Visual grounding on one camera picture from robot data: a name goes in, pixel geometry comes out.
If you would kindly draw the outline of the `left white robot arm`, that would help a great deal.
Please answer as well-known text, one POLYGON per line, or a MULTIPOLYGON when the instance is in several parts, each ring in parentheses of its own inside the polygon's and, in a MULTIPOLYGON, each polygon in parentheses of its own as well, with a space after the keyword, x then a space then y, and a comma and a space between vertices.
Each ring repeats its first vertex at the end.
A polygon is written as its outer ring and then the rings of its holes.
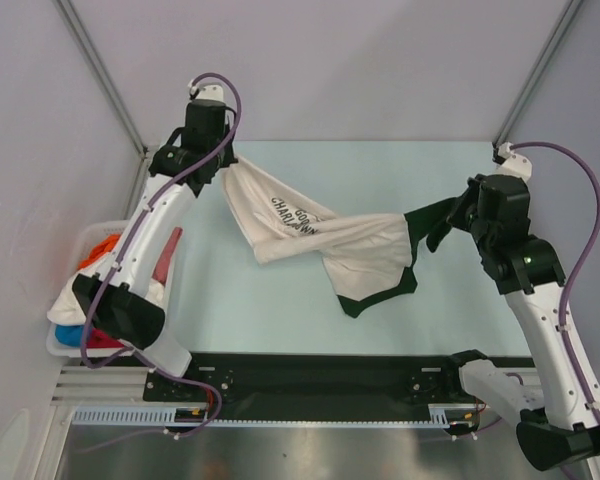
POLYGON ((191 354, 167 327, 163 307, 147 298, 155 267, 181 217, 215 174, 234 163, 237 120, 222 100, 192 99, 183 126, 154 154, 148 178, 115 248, 91 274, 78 274, 72 291, 85 314, 83 334, 103 331, 149 366, 167 374, 177 398, 194 397, 201 376, 191 354))

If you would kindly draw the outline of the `white green raglan t-shirt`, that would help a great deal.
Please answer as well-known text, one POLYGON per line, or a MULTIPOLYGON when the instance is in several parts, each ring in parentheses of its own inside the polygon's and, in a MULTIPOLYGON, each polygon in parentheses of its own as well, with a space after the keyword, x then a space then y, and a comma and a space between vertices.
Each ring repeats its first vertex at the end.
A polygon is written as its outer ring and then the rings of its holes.
POLYGON ((447 198, 405 214, 341 216, 245 158, 222 174, 224 195, 256 261, 267 264, 317 252, 344 313, 366 309, 418 287, 418 246, 435 251, 449 233, 447 198))

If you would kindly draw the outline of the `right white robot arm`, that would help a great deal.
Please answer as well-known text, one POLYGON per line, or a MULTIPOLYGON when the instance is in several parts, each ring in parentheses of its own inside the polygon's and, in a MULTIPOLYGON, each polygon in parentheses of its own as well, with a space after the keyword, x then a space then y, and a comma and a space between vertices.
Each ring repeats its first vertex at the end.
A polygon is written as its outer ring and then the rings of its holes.
POLYGON ((546 471, 600 455, 600 383, 570 314, 557 253, 529 232, 529 206, 523 179, 478 175, 447 222, 471 235, 523 331, 541 389, 520 384, 477 350, 450 357, 454 368, 441 388, 453 401, 484 401, 514 427, 527 461, 546 471))

